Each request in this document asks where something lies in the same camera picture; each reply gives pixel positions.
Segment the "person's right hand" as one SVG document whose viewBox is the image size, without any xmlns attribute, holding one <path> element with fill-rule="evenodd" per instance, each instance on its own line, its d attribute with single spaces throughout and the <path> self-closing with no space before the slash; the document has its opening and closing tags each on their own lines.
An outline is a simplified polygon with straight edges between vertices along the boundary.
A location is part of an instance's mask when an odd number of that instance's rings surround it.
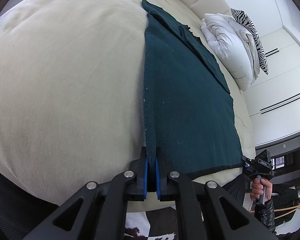
<svg viewBox="0 0 300 240">
<path fill-rule="evenodd" d="M 250 198 L 253 202 L 259 199 L 260 195 L 264 196 L 264 202 L 271 199 L 272 195 L 272 183 L 267 179 L 255 178 L 252 183 L 252 191 L 250 193 Z"/>
</svg>

